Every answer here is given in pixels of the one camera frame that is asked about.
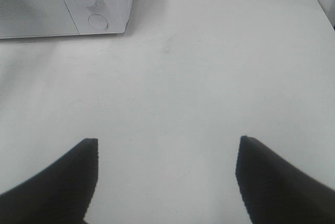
white microwave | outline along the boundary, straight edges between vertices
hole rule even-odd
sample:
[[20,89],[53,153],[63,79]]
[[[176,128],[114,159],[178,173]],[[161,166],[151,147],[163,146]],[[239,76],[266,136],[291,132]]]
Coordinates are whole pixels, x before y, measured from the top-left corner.
[[0,38],[123,33],[132,0],[0,0]]

microwave button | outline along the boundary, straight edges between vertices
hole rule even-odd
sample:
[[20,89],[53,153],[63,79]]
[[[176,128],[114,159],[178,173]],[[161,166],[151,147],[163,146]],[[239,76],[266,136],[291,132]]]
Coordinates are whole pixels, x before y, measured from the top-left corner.
[[98,30],[107,29],[108,22],[105,17],[101,15],[91,15],[88,18],[88,23],[94,28]]

table surface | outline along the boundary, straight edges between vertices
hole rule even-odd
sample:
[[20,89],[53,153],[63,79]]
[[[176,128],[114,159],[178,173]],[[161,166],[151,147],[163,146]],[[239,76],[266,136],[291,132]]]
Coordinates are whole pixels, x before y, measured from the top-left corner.
[[99,138],[88,223],[250,223],[239,138],[335,188],[317,0],[134,0],[124,35],[0,41],[0,192]]

white table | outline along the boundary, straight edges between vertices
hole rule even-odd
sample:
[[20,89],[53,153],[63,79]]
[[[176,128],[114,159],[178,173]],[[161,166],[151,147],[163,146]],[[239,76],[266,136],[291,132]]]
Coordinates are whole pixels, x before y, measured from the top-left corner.
[[241,135],[335,188],[334,68],[316,0],[134,0],[125,35],[0,41],[0,192],[97,137],[88,223],[250,223]]

microwave door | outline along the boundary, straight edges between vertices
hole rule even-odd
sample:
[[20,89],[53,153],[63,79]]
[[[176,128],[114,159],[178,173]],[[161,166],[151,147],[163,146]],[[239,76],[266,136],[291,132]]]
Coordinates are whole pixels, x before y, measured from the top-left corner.
[[78,34],[64,0],[0,0],[0,38]]

